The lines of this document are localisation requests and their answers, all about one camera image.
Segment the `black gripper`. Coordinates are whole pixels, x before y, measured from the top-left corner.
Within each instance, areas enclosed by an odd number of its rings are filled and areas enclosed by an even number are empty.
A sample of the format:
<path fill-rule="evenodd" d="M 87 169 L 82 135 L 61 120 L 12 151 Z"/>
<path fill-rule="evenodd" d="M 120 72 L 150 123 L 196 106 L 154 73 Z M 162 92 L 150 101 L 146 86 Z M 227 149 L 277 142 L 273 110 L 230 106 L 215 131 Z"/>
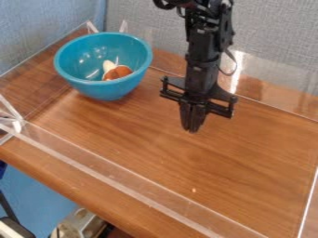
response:
<path fill-rule="evenodd" d="M 186 56 L 186 76 L 162 78 L 160 96 L 178 102 L 184 130 L 196 133 L 204 117 L 214 113 L 226 118 L 234 115 L 238 97 L 219 83 L 220 56 L 194 60 Z"/>

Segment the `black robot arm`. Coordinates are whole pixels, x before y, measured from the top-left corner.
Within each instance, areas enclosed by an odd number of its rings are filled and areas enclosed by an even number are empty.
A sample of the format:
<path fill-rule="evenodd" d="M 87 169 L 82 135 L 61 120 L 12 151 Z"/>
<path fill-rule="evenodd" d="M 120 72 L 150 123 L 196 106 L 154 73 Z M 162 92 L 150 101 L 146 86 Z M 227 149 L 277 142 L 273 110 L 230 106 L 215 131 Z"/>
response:
<path fill-rule="evenodd" d="M 162 78 L 160 96 L 179 103 L 180 119 L 184 130 L 196 133 L 204 118 L 214 113 L 226 118 L 234 115 L 238 97 L 227 92 L 218 83 L 220 54 L 235 60 L 228 47 L 234 44 L 232 29 L 234 0 L 152 0 L 158 8 L 176 9 L 186 20 L 186 77 Z"/>

